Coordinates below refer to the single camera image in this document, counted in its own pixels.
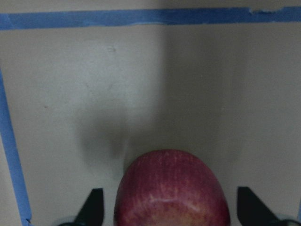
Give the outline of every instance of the white surface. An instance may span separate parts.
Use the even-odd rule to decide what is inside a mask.
[[[178,148],[227,196],[277,213],[301,196],[301,24],[0,32],[0,60],[35,226],[74,216],[94,187],[112,225],[123,169]]]
[[[0,225],[1,226],[21,226],[18,206],[15,193],[9,174],[8,163],[6,161],[2,139],[0,136]]]
[[[251,7],[257,9],[278,9],[283,6],[300,6],[299,0],[1,0],[0,13],[49,12],[70,10],[110,10],[141,8],[213,8]]]

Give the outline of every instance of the tape strip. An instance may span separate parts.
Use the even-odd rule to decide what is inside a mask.
[[[25,181],[22,173],[21,163],[16,147],[15,136],[9,116],[8,104],[6,100],[3,78],[0,70],[0,135],[8,161],[8,168],[15,191],[16,201],[19,208],[21,222],[23,226],[30,226],[32,216]]]
[[[256,12],[252,12],[250,8],[103,10],[0,14],[0,30],[136,24],[233,24],[299,21],[301,21],[301,7],[285,7],[277,11]]]

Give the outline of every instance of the blue tape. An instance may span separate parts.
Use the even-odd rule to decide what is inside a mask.
[[[0,30],[127,26],[135,24],[234,24],[299,22],[301,7],[252,12],[249,8],[184,8],[0,14]]]
[[[30,226],[32,216],[21,163],[16,147],[15,136],[9,116],[3,78],[0,70],[0,135],[8,162],[8,168],[14,187],[16,201],[23,226]]]

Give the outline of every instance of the vertical blue tape strip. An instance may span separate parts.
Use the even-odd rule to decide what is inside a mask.
[[[3,78],[0,70],[0,134],[3,147],[8,161],[8,168],[15,191],[16,201],[19,208],[23,226],[30,226],[32,216],[25,181],[22,173],[21,163],[16,147],[15,136],[9,116]]]
[[[0,14],[0,30],[127,26],[135,24],[235,24],[300,22],[301,7],[277,11],[249,8],[182,8]]]

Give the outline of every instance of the apple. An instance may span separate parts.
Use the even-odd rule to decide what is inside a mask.
[[[138,157],[118,187],[115,226],[229,226],[217,178],[196,156],[156,150]]]

